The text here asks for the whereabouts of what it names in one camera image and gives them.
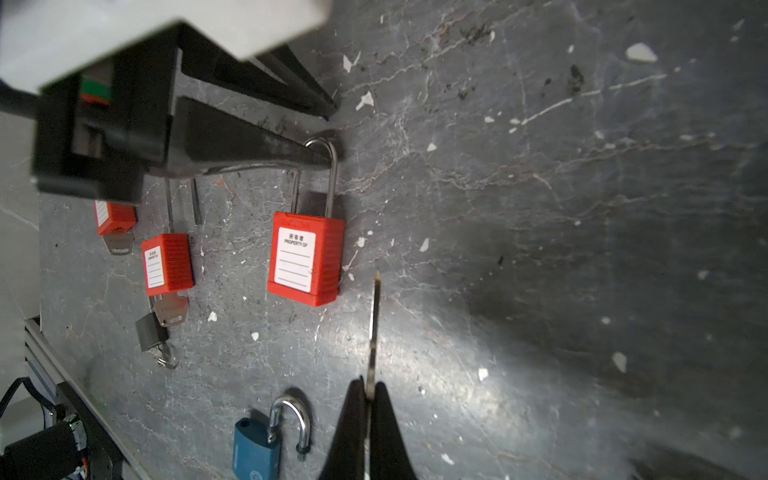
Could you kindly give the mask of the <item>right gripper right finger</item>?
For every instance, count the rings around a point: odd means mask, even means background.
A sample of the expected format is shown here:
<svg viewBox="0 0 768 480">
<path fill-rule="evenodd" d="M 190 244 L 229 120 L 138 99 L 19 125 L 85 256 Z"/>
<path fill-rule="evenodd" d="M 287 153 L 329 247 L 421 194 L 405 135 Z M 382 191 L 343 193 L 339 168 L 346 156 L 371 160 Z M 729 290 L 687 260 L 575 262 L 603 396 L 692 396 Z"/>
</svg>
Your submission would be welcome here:
<svg viewBox="0 0 768 480">
<path fill-rule="evenodd" d="M 384 382 L 377 382 L 375 386 L 369 438 L 369 475 L 372 480 L 417 479 Z"/>
</svg>

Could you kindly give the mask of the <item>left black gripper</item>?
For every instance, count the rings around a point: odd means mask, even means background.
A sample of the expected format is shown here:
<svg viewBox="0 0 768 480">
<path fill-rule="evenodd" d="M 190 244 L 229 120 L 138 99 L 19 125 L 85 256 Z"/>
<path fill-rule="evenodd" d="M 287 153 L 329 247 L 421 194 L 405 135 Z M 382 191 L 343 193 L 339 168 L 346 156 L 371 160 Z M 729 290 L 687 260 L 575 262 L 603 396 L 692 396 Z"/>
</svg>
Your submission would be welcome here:
<svg viewBox="0 0 768 480">
<path fill-rule="evenodd" d="M 240 61 L 189 26 L 171 27 L 111 59 L 105 104 L 85 100 L 83 73 L 42 91 L 32 160 L 39 192 L 137 204 L 146 172 L 164 162 L 174 179 L 331 167 L 327 154 L 189 97 L 177 99 L 170 128 L 178 37 L 188 77 L 307 115 L 337 111 L 286 44 Z"/>
</svg>

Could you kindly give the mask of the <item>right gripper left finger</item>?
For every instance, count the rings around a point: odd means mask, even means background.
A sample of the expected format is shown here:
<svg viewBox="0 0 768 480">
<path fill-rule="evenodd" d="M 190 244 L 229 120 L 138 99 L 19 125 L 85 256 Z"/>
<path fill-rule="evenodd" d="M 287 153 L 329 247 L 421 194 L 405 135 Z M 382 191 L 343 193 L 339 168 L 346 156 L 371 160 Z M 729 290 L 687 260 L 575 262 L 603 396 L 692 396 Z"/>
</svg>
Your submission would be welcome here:
<svg viewBox="0 0 768 480">
<path fill-rule="evenodd" d="M 364 380 L 359 377 L 347 389 L 320 480 L 364 478 L 366 432 L 367 399 Z"/>
</svg>

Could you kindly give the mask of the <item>red padlock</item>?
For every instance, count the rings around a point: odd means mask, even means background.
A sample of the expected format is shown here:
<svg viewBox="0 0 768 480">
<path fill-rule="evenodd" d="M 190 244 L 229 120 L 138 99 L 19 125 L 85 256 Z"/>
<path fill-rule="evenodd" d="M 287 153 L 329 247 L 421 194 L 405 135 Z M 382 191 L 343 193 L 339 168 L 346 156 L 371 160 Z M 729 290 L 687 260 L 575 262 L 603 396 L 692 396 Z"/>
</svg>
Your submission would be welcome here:
<svg viewBox="0 0 768 480">
<path fill-rule="evenodd" d="M 131 229 L 137 223 L 136 209 L 132 205 L 94 201 L 97 233 L 107 251 L 113 256 L 129 255 L 133 249 Z"/>
<path fill-rule="evenodd" d="M 330 155 L 328 191 L 322 217 L 298 212 L 301 173 L 293 175 L 291 208 L 276 212 L 267 291 L 308 306 L 334 302 L 339 294 L 346 223 L 333 217 L 338 153 L 327 139 L 314 137 L 307 147 L 322 146 Z"/>
<path fill-rule="evenodd" d="M 171 328 L 188 317 L 189 299 L 182 292 L 195 286 L 189 235 L 175 229 L 171 185 L 164 179 L 167 222 L 164 231 L 141 244 L 146 294 L 159 324 Z"/>
</svg>

